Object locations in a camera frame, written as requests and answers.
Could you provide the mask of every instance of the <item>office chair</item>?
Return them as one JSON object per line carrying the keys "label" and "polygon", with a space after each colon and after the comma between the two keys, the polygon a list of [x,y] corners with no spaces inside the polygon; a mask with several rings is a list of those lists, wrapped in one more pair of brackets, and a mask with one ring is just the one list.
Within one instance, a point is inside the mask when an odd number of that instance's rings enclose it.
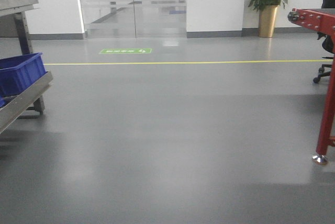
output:
{"label": "office chair", "polygon": [[[324,57],[325,59],[334,59],[334,57]],[[317,77],[314,77],[313,82],[318,84],[322,77],[330,76],[330,71],[325,72],[325,68],[331,68],[331,64],[322,64],[319,68],[319,74]]]}
{"label": "office chair", "polygon": [[[325,37],[325,40],[322,42],[323,49],[328,51],[329,53],[333,54],[334,43],[332,42],[331,37],[328,36],[328,35],[325,35],[323,33],[318,32],[318,40],[320,40],[322,37]],[[334,59],[334,57],[324,57],[324,59]],[[330,76],[330,71],[325,72],[325,68],[331,68],[331,64],[322,64],[321,65],[321,68],[319,68],[318,76],[313,79],[313,82],[315,84],[318,84],[322,77]]]}

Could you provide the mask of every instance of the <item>frosted glass panel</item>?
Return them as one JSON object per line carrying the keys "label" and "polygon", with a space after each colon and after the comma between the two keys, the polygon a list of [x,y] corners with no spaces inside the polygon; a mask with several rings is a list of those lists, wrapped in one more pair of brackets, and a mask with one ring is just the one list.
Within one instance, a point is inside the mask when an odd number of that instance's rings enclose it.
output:
{"label": "frosted glass panel", "polygon": [[81,0],[89,38],[186,37],[186,0]]}
{"label": "frosted glass panel", "polygon": [[186,0],[135,0],[138,37],[186,37]]}

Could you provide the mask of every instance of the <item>metal rack leg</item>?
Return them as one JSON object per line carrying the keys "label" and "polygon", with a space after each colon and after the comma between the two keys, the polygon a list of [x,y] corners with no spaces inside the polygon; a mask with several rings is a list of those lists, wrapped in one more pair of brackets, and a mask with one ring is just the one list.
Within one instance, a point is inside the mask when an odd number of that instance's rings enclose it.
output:
{"label": "metal rack leg", "polygon": [[18,34],[22,54],[33,53],[30,35],[27,25],[26,14],[24,12],[14,14],[14,22],[16,25],[16,31]]}
{"label": "metal rack leg", "polygon": [[[335,64],[333,61],[332,69],[335,70]],[[327,149],[328,146],[334,146],[334,137],[330,135],[331,128],[335,116],[335,71],[330,73],[330,80],[328,85],[328,91],[326,96],[325,108],[323,111],[320,134],[317,145],[317,155],[313,156],[313,161],[317,164],[326,165],[327,164]]]}
{"label": "metal rack leg", "polygon": [[44,106],[43,96],[40,96],[34,103],[33,107],[35,111],[38,111],[40,115],[43,115],[44,110],[46,109]]}

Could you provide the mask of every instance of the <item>stainless steel shelf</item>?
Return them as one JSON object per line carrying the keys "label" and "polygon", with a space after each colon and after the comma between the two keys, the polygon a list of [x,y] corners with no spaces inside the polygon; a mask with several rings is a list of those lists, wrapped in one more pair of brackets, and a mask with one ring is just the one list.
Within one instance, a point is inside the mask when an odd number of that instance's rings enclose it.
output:
{"label": "stainless steel shelf", "polygon": [[52,74],[51,72],[47,72],[25,91],[12,99],[7,105],[0,108],[0,133],[42,96],[51,86],[51,81]]}
{"label": "stainless steel shelf", "polygon": [[[13,16],[22,54],[33,53],[25,11],[34,9],[33,4],[36,3],[38,3],[38,0],[0,0],[0,17]],[[4,100],[9,102],[0,108],[0,133],[25,110],[35,110],[43,114],[44,102],[42,94],[50,87],[51,80],[52,74],[47,72],[21,94],[4,98]]]}
{"label": "stainless steel shelf", "polygon": [[0,16],[20,13],[34,9],[38,0],[0,0]]}

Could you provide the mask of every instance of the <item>gray baseboard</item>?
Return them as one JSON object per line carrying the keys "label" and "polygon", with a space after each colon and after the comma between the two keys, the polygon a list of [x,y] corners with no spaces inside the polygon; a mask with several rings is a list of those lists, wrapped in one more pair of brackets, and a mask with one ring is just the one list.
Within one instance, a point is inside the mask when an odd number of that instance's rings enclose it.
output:
{"label": "gray baseboard", "polygon": [[[276,34],[285,34],[285,33],[316,33],[313,30],[306,29],[303,27],[282,27],[282,28],[274,28],[274,33]],[[242,36],[257,36],[258,28],[244,28],[242,29]]]}
{"label": "gray baseboard", "polygon": [[31,40],[83,40],[85,33],[70,34],[30,34]]}
{"label": "gray baseboard", "polygon": [[241,37],[242,31],[197,31],[187,32],[187,38],[209,38],[209,37]]}

